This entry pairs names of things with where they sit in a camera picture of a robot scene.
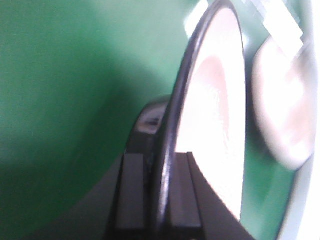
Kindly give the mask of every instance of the white round object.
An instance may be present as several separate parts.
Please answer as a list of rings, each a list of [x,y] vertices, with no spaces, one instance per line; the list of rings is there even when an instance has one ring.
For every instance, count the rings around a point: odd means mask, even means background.
[[[213,17],[193,66],[176,152],[193,152],[202,174],[239,220],[245,151],[245,66],[241,31],[229,8]]]
[[[256,120],[276,160],[290,170],[313,154],[316,109],[313,81],[303,57],[288,59],[270,37],[252,70]]]

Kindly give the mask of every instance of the black plastic part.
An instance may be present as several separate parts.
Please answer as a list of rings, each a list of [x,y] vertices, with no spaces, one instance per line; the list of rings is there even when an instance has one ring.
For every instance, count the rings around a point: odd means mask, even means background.
[[[144,227],[144,156],[142,154],[125,154],[115,229],[141,231]]]
[[[169,190],[170,223],[177,229],[201,227],[194,186],[185,153],[177,153],[172,163]]]
[[[191,152],[187,153],[187,158],[205,239],[254,240],[210,187]]]

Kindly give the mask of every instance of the white disc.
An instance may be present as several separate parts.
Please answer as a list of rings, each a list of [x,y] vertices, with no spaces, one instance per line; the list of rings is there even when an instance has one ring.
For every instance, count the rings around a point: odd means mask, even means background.
[[[245,150],[245,67],[234,12],[209,24],[189,80],[176,152],[193,152],[204,177],[240,219]]]

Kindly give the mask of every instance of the blurry white object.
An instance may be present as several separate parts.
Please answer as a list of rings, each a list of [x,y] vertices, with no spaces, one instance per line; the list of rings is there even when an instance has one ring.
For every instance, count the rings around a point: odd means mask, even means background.
[[[314,153],[315,81],[304,57],[289,59],[272,37],[255,56],[252,96],[256,119],[275,158],[300,168]]]

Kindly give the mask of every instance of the green surface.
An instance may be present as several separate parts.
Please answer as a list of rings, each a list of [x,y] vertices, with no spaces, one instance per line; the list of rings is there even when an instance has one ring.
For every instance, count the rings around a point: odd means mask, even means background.
[[[188,43],[184,19],[197,2],[0,1],[1,240],[54,220],[108,170],[142,107],[172,91]],[[233,3],[249,76],[268,34]],[[241,222],[258,240],[273,239],[293,173],[254,128],[245,170]]]

